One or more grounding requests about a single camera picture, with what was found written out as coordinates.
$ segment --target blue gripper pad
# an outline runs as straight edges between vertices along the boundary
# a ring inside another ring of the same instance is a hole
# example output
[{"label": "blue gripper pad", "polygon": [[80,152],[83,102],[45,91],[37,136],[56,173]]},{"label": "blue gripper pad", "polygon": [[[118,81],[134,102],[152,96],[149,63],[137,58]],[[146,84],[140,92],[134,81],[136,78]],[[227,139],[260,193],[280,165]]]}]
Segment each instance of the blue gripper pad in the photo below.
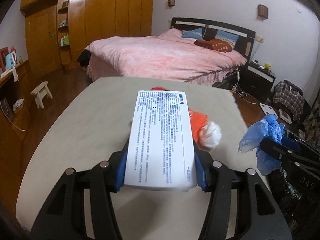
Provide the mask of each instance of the blue gripper pad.
[{"label": "blue gripper pad", "polygon": [[202,189],[202,191],[205,191],[205,189],[208,186],[205,180],[205,171],[196,151],[195,151],[195,163],[196,163],[197,184]]},{"label": "blue gripper pad", "polygon": [[117,171],[116,171],[116,180],[115,180],[115,190],[118,192],[124,183],[124,174],[125,174],[125,165],[127,162],[128,150],[126,150],[120,159]]},{"label": "blue gripper pad", "polygon": [[283,146],[290,148],[293,152],[299,153],[301,151],[301,147],[299,146],[299,144],[296,141],[294,141],[290,138],[287,138],[285,136],[282,136],[281,144]]}]

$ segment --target orange object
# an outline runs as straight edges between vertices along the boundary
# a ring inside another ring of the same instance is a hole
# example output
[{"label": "orange object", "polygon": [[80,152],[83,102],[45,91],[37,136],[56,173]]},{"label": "orange object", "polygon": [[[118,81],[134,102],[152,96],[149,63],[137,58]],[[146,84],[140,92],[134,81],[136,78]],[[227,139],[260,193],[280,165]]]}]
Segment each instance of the orange object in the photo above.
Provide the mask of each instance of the orange object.
[{"label": "orange object", "polygon": [[[167,90],[162,87],[154,87],[151,90]],[[189,108],[190,124],[192,137],[196,143],[199,142],[199,132],[207,124],[208,116],[196,111],[193,111]]]}]

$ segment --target beige tabletop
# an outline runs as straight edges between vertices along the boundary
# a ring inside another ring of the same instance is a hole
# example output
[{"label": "beige tabletop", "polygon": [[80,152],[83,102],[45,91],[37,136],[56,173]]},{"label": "beige tabletop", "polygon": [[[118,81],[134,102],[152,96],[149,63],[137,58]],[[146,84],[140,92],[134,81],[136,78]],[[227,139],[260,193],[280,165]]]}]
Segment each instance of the beige tabletop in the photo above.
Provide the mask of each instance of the beige tabletop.
[{"label": "beige tabletop", "polygon": [[[209,116],[221,127],[221,143],[210,153],[231,169],[257,170],[255,152],[238,153],[247,127],[227,90],[165,80],[108,77],[88,86],[60,115],[36,149],[19,191],[16,215],[31,229],[48,194],[69,167],[91,169],[123,148],[129,137],[137,93],[152,87],[185,91],[188,107]],[[112,194],[124,240],[198,239],[210,193],[199,187],[188,192],[146,191],[123,187]],[[233,194],[233,205],[236,195]],[[232,210],[228,236],[234,230]],[[90,223],[88,235],[92,236]]]}]

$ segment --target headboard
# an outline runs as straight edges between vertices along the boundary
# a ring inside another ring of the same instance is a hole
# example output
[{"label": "headboard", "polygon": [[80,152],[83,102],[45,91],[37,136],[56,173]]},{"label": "headboard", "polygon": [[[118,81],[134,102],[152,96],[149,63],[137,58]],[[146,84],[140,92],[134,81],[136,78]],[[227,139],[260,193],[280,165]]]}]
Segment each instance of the headboard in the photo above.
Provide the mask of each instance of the headboard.
[{"label": "headboard", "polygon": [[204,40],[206,41],[214,39],[218,30],[223,30],[240,35],[234,49],[249,61],[254,38],[256,35],[255,31],[228,23],[216,22],[211,20],[193,18],[172,18],[171,20],[171,28],[176,28],[181,31],[189,31],[201,27]]}]

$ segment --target pillow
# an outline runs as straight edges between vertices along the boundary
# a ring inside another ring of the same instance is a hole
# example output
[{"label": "pillow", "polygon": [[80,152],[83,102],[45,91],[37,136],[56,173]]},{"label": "pillow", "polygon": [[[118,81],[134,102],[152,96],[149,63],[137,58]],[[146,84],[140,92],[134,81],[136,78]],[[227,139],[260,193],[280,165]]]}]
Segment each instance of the pillow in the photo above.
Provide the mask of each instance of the pillow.
[{"label": "pillow", "polygon": [[215,36],[215,39],[225,41],[230,45],[232,45],[233,47],[235,47],[238,38],[239,38],[239,35],[228,33],[222,30],[218,30],[217,35]]},{"label": "pillow", "polygon": [[233,46],[225,41],[213,39],[211,41],[195,41],[195,45],[219,52],[229,52],[233,50]]},{"label": "pillow", "polygon": [[193,38],[197,40],[203,40],[202,28],[192,30],[192,31],[182,31],[182,38]]}]

